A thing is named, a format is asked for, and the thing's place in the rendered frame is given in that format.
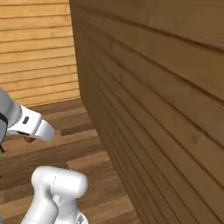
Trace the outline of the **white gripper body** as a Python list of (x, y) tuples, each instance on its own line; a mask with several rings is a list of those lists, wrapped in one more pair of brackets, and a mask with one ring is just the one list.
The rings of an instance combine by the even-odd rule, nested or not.
[(51, 142), (55, 137), (55, 129), (50, 123), (42, 119), (34, 137), (38, 140)]

